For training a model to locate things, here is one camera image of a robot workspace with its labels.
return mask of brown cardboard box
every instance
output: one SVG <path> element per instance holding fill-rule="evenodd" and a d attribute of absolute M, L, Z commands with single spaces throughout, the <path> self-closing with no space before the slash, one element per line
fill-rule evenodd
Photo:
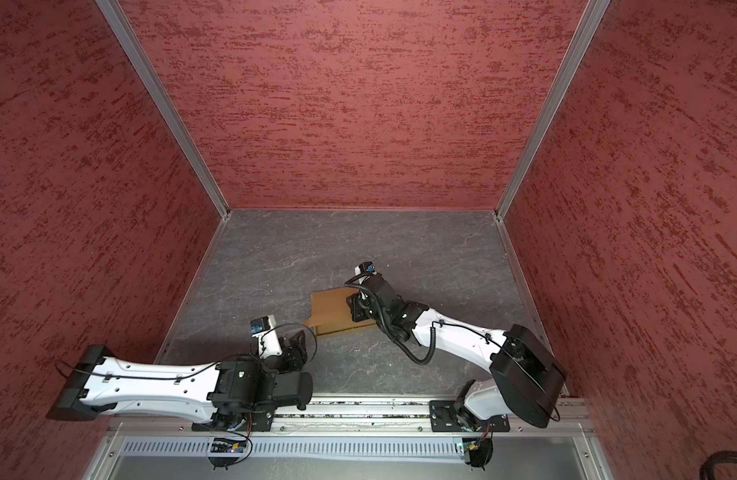
<path fill-rule="evenodd" d="M 317 336 L 335 336 L 337 334 L 363 332 L 368 328 L 376 328 L 373 320 L 353 322 L 347 297 L 356 293 L 353 288 L 336 288 L 312 294 L 312 313 L 305 321 Z"/>

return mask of red wallpaper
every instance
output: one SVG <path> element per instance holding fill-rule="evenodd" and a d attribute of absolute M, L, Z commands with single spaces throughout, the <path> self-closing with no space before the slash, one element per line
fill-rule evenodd
<path fill-rule="evenodd" d="M 121 0 L 232 207 L 497 205 L 586 0 Z"/>
<path fill-rule="evenodd" d="M 737 449 L 737 2 L 614 0 L 507 225 L 617 480 Z"/>
<path fill-rule="evenodd" d="M 151 361 L 217 221 L 94 2 L 1 1 L 0 478 L 80 476 L 54 360 Z"/>

